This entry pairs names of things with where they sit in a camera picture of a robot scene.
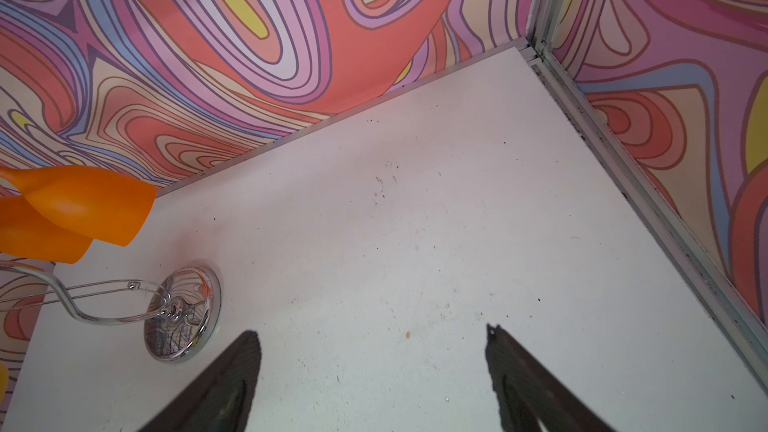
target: orange cup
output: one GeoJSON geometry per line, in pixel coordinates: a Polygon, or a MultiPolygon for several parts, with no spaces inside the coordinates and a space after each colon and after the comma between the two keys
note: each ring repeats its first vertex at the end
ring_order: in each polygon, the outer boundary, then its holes
{"type": "Polygon", "coordinates": [[[0,167],[0,177],[56,226],[122,246],[138,234],[157,193],[137,178],[90,166],[0,167]]]}
{"type": "Polygon", "coordinates": [[[24,197],[0,198],[0,252],[74,264],[93,241],[51,223],[24,197]]]}

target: chrome wire rack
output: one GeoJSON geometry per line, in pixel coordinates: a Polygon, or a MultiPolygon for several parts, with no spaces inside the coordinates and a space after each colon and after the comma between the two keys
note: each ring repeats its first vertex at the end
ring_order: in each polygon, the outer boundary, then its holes
{"type": "Polygon", "coordinates": [[[204,266],[187,266],[172,273],[162,284],[143,279],[116,279],[65,287],[51,272],[19,262],[0,260],[0,271],[30,275],[43,281],[50,291],[0,300],[0,313],[60,302],[72,318],[96,325],[120,325],[144,322],[144,344],[157,360],[173,361],[190,357],[200,350],[214,330],[221,306],[219,280],[214,271],[204,266]],[[108,290],[87,292],[85,289],[108,285],[108,290]],[[74,302],[78,298],[141,291],[152,294],[147,311],[129,317],[96,317],[83,312],[74,302]],[[58,298],[45,300],[48,294],[58,298]],[[39,302],[24,303],[25,299],[40,297],[39,302]]]}

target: psychedelic wallpaper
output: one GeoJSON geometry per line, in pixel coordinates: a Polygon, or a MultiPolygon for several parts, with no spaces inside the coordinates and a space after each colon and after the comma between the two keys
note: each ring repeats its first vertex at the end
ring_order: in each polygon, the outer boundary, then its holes
{"type": "Polygon", "coordinates": [[[765,322],[768,0],[566,0],[553,52],[765,322]]]}
{"type": "Polygon", "coordinates": [[[166,186],[524,35],[531,1],[0,0],[0,165],[166,186]]]}
{"type": "MultiPolygon", "coordinates": [[[[12,262],[24,262],[44,270],[53,270],[50,262],[40,262],[11,257],[0,253],[0,260],[12,262]]],[[[23,297],[25,295],[40,294],[48,290],[48,286],[36,278],[28,275],[14,274],[0,271],[0,300],[23,297]]],[[[29,306],[43,301],[42,296],[22,298],[17,301],[5,302],[0,310],[8,310],[12,307],[29,306]]],[[[27,307],[18,311],[0,312],[2,330],[0,331],[0,361],[8,368],[8,389],[0,401],[0,427],[8,412],[11,396],[16,387],[18,372],[22,369],[24,355],[27,352],[29,339],[32,338],[34,323],[38,320],[40,306],[27,307]]]]}

